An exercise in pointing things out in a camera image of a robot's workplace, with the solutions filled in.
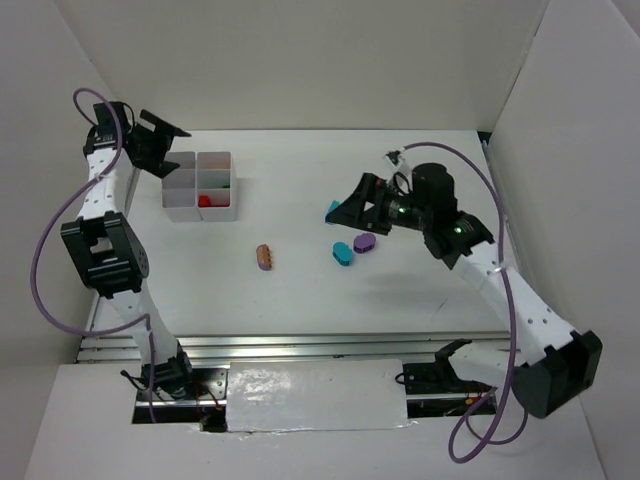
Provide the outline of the red lego brick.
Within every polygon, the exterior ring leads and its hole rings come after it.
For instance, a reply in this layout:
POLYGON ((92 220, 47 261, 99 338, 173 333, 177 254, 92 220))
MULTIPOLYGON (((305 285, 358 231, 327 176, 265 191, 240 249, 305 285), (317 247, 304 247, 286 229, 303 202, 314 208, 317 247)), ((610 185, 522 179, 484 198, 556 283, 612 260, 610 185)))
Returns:
POLYGON ((200 195, 198 197, 198 207, 199 208, 211 208, 211 207, 213 207, 213 203, 212 203, 210 197, 207 196, 207 195, 200 195))

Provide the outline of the purple top brown lego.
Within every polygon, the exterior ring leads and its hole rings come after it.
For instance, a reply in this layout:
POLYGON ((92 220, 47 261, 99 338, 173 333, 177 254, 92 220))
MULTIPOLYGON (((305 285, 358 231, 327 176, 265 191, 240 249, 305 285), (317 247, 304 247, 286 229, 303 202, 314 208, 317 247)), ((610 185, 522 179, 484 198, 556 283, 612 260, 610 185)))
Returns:
POLYGON ((262 271, 271 271, 273 269, 272 253, 267 244, 261 244, 256 248, 256 260, 258 267, 262 271))

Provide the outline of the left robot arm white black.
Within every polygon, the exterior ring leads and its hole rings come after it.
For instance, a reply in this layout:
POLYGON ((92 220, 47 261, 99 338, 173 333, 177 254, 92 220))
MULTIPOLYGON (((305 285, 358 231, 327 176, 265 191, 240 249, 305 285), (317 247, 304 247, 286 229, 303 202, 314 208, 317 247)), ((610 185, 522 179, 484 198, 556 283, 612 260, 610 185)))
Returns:
POLYGON ((134 385, 149 396, 164 392, 176 401, 192 399, 191 362, 151 297, 146 250, 116 201, 117 163, 163 179, 179 167, 166 158, 174 138, 187 133, 147 110, 134 118, 124 102, 93 109, 96 123, 83 148, 92 185, 76 219, 62 225, 61 238, 82 283, 114 308, 120 330, 139 349, 141 374, 134 385))

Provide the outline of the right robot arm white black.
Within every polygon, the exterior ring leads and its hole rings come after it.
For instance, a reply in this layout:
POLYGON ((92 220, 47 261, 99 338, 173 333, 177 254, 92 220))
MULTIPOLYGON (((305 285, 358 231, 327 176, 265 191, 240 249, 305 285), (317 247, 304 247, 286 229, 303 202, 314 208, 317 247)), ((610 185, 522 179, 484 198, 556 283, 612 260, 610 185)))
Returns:
POLYGON ((432 256, 471 285, 516 337, 524 359, 511 390, 530 415, 543 419, 594 382, 603 344, 555 314, 513 268, 499 260, 491 232, 459 209, 455 182, 437 163, 415 167, 401 194, 387 181, 362 175, 353 193, 326 216, 333 224, 378 235, 393 227, 422 234, 432 256))

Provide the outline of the teal long lego brick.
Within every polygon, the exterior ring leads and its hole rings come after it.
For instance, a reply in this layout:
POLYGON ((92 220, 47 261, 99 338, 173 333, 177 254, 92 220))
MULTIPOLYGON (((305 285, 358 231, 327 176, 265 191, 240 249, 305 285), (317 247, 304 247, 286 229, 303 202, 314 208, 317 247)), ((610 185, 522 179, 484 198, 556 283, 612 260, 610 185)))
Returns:
POLYGON ((325 221, 326 224, 332 225, 332 222, 330 221, 329 217, 330 217, 331 213, 339 206, 340 206, 340 202, 339 201, 333 200, 331 202, 330 206, 327 209, 325 217, 324 217, 324 221, 325 221))

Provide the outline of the purple rounded lego brick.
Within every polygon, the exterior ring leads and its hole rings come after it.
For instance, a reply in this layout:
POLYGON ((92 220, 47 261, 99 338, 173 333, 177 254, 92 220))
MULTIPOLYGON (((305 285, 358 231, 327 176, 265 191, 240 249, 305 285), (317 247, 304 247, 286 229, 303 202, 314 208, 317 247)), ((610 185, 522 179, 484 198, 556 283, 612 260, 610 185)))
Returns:
POLYGON ((353 251, 357 254, 367 253, 375 248, 376 243, 376 236, 373 233, 361 233, 353 240, 353 251))

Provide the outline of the teal rounded lego brick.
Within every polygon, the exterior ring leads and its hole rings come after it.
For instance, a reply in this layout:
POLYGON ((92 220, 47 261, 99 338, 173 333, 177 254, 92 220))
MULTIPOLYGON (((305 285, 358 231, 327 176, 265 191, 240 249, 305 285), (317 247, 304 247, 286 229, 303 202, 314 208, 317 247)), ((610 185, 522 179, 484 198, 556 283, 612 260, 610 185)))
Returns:
POLYGON ((335 242, 332 246, 332 256, 341 266, 350 266, 354 253, 350 246, 344 242, 335 242))

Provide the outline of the white divided container right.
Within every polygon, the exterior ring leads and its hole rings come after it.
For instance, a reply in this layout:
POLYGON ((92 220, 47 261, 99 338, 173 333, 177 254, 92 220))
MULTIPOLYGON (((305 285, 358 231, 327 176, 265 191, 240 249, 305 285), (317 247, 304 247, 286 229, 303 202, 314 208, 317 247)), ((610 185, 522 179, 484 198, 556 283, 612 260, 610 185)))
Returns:
POLYGON ((198 152, 196 154, 196 201, 210 197, 213 207, 199 208, 205 222, 233 222, 237 218, 238 182, 230 152, 198 152), (230 189, 218 188, 230 183, 230 189))

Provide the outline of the side aluminium rail right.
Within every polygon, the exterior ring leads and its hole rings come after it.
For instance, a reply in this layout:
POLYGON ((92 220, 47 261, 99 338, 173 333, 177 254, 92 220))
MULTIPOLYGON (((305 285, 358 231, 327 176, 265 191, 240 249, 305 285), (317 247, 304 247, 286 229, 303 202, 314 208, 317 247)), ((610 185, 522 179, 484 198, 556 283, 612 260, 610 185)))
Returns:
POLYGON ((507 200, 504 196, 504 190, 502 188, 501 180, 497 173, 494 157, 491 151, 490 140, 492 133, 488 131, 478 131, 477 136, 483 150, 483 155, 485 157, 485 162, 489 171, 490 179, 502 204, 505 225, 505 259, 509 262, 510 265, 513 265, 515 267, 515 269, 523 276, 525 280, 530 281, 531 276, 528 269, 528 264, 525 258, 521 255, 521 251, 517 243, 517 238, 514 235, 514 230, 512 228, 508 215, 507 200))

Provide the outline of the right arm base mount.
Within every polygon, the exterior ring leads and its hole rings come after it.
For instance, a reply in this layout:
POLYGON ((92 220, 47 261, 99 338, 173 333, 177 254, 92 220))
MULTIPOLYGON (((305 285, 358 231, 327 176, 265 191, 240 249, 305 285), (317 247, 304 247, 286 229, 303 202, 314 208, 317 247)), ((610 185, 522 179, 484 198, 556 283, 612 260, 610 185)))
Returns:
POLYGON ((405 363, 394 380, 404 387, 409 419, 460 417, 490 391, 485 384, 446 373, 435 362, 405 363))

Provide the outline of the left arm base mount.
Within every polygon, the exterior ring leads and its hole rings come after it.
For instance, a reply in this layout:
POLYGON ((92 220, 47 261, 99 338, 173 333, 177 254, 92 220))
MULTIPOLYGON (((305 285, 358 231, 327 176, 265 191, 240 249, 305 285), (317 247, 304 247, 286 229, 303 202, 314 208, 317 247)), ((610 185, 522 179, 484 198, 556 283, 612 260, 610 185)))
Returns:
POLYGON ((160 387, 153 395, 147 390, 136 393, 133 424, 191 424, 203 432, 226 432, 228 368, 196 368, 194 383, 180 398, 160 387))

